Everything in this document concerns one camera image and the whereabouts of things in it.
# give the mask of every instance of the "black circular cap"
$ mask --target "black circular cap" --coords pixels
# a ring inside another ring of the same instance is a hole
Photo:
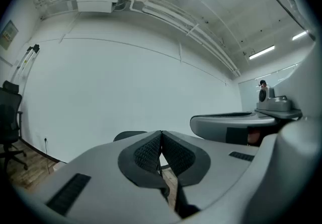
[[[261,90],[260,91],[260,95],[259,95],[259,99],[261,102],[263,102],[266,98],[266,91],[265,90]]]

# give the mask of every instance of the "power cord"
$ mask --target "power cord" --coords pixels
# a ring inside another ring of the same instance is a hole
[[[47,154],[47,138],[45,138],[45,149],[46,149],[47,169],[48,169],[48,173],[50,174],[50,171],[49,171],[48,154]]]

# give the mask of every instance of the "chair headrest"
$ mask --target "chair headrest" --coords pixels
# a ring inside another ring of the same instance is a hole
[[[19,85],[15,85],[13,83],[10,83],[9,81],[4,81],[4,84],[2,87],[11,93],[19,93]]]

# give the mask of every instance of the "ceiling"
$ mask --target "ceiling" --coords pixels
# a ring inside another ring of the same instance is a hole
[[[269,60],[292,53],[295,47],[311,43],[308,37],[292,42],[302,29],[275,0],[166,0],[193,15],[210,29],[220,45],[243,73]],[[291,12],[287,0],[280,0]],[[39,10],[54,14],[76,9],[76,2],[64,2]],[[271,45],[276,49],[254,60],[248,56]]]

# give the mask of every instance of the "chair base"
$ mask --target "chair base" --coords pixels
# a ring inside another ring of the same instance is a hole
[[[27,156],[27,154],[24,151],[10,151],[9,147],[11,147],[11,144],[9,145],[4,145],[4,153],[0,154],[0,158],[4,158],[5,159],[5,165],[4,165],[4,171],[7,172],[7,166],[8,166],[8,162],[9,160],[14,160],[22,165],[24,165],[24,169],[28,170],[28,165],[23,162],[22,160],[18,159],[15,155],[17,154],[23,154],[24,157]]]

